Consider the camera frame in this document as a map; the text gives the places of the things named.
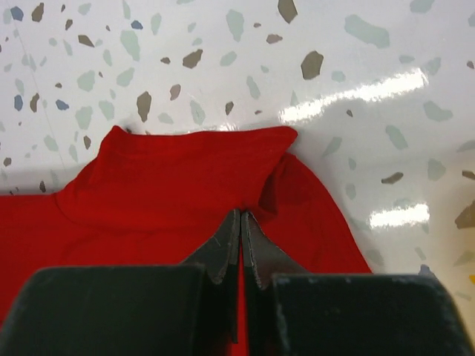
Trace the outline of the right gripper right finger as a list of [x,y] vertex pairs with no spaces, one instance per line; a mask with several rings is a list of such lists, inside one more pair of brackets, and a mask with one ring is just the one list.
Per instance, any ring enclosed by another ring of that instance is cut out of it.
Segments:
[[313,274],[241,217],[250,355],[472,355],[455,303],[420,274]]

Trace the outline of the red t shirt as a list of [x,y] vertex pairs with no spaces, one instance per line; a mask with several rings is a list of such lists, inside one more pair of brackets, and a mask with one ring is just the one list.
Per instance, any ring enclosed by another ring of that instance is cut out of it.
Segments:
[[114,127],[97,157],[61,191],[1,198],[1,327],[44,268],[171,266],[240,212],[237,342],[248,354],[241,217],[309,272],[369,266],[320,180],[289,147],[290,127],[140,136]]

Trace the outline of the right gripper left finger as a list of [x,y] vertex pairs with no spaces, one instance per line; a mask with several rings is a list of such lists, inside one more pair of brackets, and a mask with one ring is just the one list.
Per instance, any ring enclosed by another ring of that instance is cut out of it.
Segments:
[[240,212],[171,266],[44,268],[1,328],[3,355],[229,355],[238,341]]

